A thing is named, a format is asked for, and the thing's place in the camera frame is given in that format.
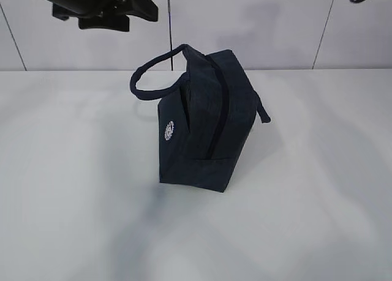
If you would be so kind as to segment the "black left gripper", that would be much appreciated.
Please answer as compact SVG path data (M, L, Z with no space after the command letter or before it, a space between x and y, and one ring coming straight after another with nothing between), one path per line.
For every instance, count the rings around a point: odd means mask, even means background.
M130 31L127 15L158 21L159 9L153 0L50 0L52 15L62 21L78 18L78 27Z

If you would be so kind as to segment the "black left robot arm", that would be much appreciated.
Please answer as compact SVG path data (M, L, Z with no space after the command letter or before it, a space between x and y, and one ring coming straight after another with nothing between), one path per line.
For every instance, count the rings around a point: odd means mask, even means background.
M78 19L80 29L109 29L128 32L129 16L157 21L157 7L150 0L47 0L52 16L66 21Z

